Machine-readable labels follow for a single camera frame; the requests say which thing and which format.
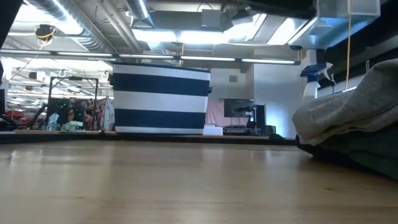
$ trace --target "gray fabric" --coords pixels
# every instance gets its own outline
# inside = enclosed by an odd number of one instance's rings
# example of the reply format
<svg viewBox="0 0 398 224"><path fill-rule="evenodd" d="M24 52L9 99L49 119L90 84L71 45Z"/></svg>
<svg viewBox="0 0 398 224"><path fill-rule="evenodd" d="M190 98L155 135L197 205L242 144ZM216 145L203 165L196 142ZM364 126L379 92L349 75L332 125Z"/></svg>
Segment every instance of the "gray fabric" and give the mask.
<svg viewBox="0 0 398 224"><path fill-rule="evenodd" d="M398 121L398 59L373 66L353 91L303 103L293 115L302 144L352 131L374 132Z"/></svg>

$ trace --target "wooden table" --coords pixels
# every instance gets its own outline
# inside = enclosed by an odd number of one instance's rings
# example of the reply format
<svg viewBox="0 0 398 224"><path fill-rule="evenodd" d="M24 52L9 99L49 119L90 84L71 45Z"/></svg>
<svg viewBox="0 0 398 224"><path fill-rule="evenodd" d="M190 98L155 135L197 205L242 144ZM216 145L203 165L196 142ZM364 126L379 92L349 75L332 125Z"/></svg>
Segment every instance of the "wooden table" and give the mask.
<svg viewBox="0 0 398 224"><path fill-rule="evenodd" d="M292 146L0 146L0 223L397 223L398 183Z"/></svg>

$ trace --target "monitor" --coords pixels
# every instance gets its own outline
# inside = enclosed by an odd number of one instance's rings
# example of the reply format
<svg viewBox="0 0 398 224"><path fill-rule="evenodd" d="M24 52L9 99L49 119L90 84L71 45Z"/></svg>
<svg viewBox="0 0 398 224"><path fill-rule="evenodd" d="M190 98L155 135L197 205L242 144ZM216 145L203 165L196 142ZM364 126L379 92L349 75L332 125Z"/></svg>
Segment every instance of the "monitor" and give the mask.
<svg viewBox="0 0 398 224"><path fill-rule="evenodd" d="M224 99L225 118L251 118L254 100Z"/></svg>
<svg viewBox="0 0 398 224"><path fill-rule="evenodd" d="M0 90L0 114L6 113L6 91Z"/></svg>

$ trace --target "pink fabric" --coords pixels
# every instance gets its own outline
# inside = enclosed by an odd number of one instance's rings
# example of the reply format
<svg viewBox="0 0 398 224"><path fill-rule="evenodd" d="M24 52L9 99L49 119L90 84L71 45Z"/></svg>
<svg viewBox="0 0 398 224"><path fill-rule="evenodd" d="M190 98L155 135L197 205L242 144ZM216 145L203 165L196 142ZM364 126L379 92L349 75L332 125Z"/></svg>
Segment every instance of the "pink fabric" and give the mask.
<svg viewBox="0 0 398 224"><path fill-rule="evenodd" d="M217 124L220 127L228 125L246 125L249 118L225 118L224 102L212 102L207 104L206 124Z"/></svg>

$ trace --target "blue and white striped storage bin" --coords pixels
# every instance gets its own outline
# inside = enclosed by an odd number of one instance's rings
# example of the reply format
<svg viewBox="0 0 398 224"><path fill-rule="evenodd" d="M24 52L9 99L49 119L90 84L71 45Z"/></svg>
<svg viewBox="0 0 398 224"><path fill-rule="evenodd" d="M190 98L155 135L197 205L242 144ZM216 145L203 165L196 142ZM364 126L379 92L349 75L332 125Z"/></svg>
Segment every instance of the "blue and white striped storage bin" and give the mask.
<svg viewBox="0 0 398 224"><path fill-rule="evenodd" d="M116 63L112 84L117 133L203 134L210 72Z"/></svg>

